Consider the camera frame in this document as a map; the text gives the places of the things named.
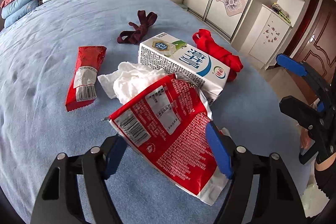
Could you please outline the person's right hand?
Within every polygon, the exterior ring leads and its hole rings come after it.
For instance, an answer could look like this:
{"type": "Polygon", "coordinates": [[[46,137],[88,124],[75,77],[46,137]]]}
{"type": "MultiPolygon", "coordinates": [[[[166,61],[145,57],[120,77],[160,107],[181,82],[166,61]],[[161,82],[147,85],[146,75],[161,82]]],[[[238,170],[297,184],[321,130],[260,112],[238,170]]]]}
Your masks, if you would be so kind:
{"type": "MultiPolygon", "coordinates": [[[[310,145],[310,137],[307,133],[305,128],[301,128],[301,135],[300,135],[300,146],[303,149],[307,149],[310,145]]],[[[317,171],[327,170],[331,165],[335,162],[335,153],[333,153],[328,159],[325,161],[318,163],[315,161],[314,166],[317,171]]]]}

